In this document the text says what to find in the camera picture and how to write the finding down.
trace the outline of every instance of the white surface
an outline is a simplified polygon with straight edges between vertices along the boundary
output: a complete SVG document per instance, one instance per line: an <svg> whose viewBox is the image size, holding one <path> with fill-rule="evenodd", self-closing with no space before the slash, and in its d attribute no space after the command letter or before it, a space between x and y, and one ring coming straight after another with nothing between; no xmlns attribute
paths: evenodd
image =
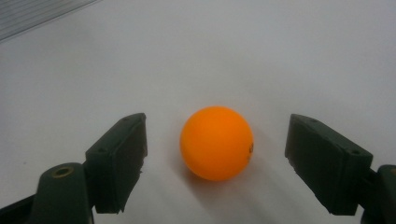
<svg viewBox="0 0 396 224"><path fill-rule="evenodd" d="M126 211L96 223L360 223L329 215L284 158L289 116L319 119L396 163L393 1L108 1L0 45L0 207L125 115L148 116L148 157ZM255 135L248 168L194 178L183 122L207 105Z"/></svg>

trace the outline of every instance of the ping pong ball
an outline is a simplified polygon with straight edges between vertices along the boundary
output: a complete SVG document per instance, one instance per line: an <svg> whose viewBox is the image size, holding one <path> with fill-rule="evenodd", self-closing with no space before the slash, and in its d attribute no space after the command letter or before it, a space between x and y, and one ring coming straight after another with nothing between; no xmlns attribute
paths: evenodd
<svg viewBox="0 0 396 224"><path fill-rule="evenodd" d="M226 180L248 165L253 134L237 112L225 106L210 106L186 121L180 135L180 151L196 175L207 180Z"/></svg>

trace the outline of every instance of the white table surface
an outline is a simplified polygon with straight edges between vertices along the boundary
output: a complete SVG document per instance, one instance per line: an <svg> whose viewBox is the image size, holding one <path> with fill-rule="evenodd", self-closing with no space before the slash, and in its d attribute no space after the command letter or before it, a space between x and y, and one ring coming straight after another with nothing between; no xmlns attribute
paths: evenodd
<svg viewBox="0 0 396 224"><path fill-rule="evenodd" d="M0 207L145 112L148 157L125 213L96 223L360 223L335 217L284 157L291 113L396 163L394 1L103 0L0 44ZM183 164L184 121L208 105L255 136L226 182Z"/></svg>

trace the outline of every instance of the orange ball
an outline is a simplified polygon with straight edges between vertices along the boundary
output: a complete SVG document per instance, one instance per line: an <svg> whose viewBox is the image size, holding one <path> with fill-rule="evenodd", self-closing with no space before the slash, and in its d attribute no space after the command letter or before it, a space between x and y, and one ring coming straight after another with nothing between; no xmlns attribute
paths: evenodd
<svg viewBox="0 0 396 224"><path fill-rule="evenodd" d="M253 152L253 134L244 118L224 106L197 111L184 125L180 151L186 165L207 180L239 174Z"/></svg>

